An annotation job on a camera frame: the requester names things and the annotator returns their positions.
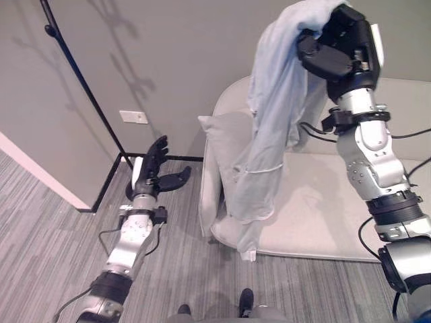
gray carpet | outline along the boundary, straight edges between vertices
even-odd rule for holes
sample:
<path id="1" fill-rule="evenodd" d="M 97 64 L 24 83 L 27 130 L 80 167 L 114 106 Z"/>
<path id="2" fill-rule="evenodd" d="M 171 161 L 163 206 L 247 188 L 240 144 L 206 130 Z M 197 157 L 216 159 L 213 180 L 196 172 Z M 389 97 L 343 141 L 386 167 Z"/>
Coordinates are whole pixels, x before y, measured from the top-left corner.
<path id="1" fill-rule="evenodd" d="M 392 322 L 394 292 L 377 264 L 260 255 L 247 263 L 235 250 L 203 239 L 201 163 L 169 161 L 162 171 L 185 165 L 193 167 L 193 177 L 160 195 L 170 221 L 132 286 L 121 322 L 164 322 L 184 302 L 197 320 L 233 317 L 245 287 L 255 291 L 257 303 L 279 308 L 292 322 Z M 0 151 L 1 322 L 49 322 L 98 276 L 106 257 L 97 233 L 117 225 L 128 179 L 122 163 L 97 214 L 79 214 Z M 114 238 L 106 239 L 110 247 Z M 59 322 L 75 322 L 76 305 Z M 402 298 L 401 320 L 406 315 Z"/>

gray pants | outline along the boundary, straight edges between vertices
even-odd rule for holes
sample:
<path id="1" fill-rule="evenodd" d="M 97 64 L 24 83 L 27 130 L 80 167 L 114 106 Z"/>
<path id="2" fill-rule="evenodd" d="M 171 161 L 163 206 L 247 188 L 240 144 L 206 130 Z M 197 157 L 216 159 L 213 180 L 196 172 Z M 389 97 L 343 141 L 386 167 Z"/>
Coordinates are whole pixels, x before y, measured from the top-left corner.
<path id="1" fill-rule="evenodd" d="M 276 308 L 271 308 L 269 306 L 257 306 L 253 309 L 249 316 L 250 319 L 262 319 L 262 322 L 287 322 L 286 317 Z M 237 318 L 237 319 L 219 319 L 211 320 L 211 322 L 243 322 L 247 323 L 249 319 Z M 196 323 L 193 318 L 188 314 L 175 314 L 168 318 L 167 323 Z"/>

black baseboard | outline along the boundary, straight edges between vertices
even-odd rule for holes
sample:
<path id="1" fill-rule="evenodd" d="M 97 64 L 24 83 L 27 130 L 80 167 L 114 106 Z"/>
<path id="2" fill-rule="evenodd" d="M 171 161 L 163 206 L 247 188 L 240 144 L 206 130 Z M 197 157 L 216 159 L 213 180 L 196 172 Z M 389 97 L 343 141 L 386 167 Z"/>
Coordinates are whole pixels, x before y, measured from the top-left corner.
<path id="1" fill-rule="evenodd" d="M 121 154 L 118 154 L 117 158 L 115 158 L 114 163 L 108 173 L 108 177 L 105 180 L 105 183 L 100 190 L 99 195 L 97 196 L 96 202 L 93 204 L 91 209 L 76 209 L 80 213 L 95 213 L 99 209 L 100 203 L 102 202 L 103 197 L 105 196 L 106 191 L 108 190 L 109 184 L 112 178 L 115 175 L 117 168 L 119 167 L 121 162 Z"/>
<path id="2" fill-rule="evenodd" d="M 127 153 L 129 157 L 145 157 L 144 153 Z M 175 155 L 167 155 L 169 160 L 184 160 L 190 162 L 203 162 L 203 157 L 193 157 L 193 156 L 175 156 Z"/>
<path id="3" fill-rule="evenodd" d="M 144 153 L 126 153 L 128 157 L 145 157 Z M 191 157 L 191 156 L 174 156 L 174 155 L 167 155 L 167 158 L 169 160 L 183 160 L 183 161 L 190 161 L 190 162 L 203 162 L 203 157 Z M 99 209 L 100 203 L 102 202 L 103 197 L 105 196 L 106 191 L 108 190 L 109 184 L 112 180 L 112 178 L 115 175 L 115 172 L 117 168 L 119 167 L 121 162 L 121 154 L 118 154 L 117 158 L 114 160 L 114 163 L 108 173 L 108 177 L 105 180 L 105 183 L 102 186 L 102 190 L 100 190 L 100 193 L 97 197 L 96 202 L 94 203 L 93 207 L 91 209 L 76 209 L 80 213 L 95 213 Z"/>

black shoe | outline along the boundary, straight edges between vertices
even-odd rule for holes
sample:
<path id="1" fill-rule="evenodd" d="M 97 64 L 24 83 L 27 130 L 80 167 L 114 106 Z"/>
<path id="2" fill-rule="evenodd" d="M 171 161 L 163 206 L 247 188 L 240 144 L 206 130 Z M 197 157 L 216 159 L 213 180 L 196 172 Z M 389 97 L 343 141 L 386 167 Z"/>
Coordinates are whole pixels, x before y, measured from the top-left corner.
<path id="1" fill-rule="evenodd" d="M 178 314 L 188 314 L 191 315 L 190 306 L 187 304 L 182 304 L 180 308 L 178 309 Z"/>
<path id="2" fill-rule="evenodd" d="M 253 291 L 249 288 L 244 289 L 240 296 L 240 318 L 248 318 L 253 309 L 254 301 L 255 296 L 253 295 Z"/>

white pillow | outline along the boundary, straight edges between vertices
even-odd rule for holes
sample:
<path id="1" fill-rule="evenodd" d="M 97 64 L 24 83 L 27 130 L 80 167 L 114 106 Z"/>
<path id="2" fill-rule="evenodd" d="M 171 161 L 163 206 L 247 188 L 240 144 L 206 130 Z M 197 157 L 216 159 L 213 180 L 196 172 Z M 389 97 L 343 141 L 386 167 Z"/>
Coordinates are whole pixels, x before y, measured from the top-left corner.
<path id="1" fill-rule="evenodd" d="M 253 117 L 248 108 L 218 116 L 199 116 L 202 129 L 207 133 L 222 177 L 226 208 L 230 214 L 230 201 L 235 191 L 238 172 L 234 163 L 252 139 Z"/>

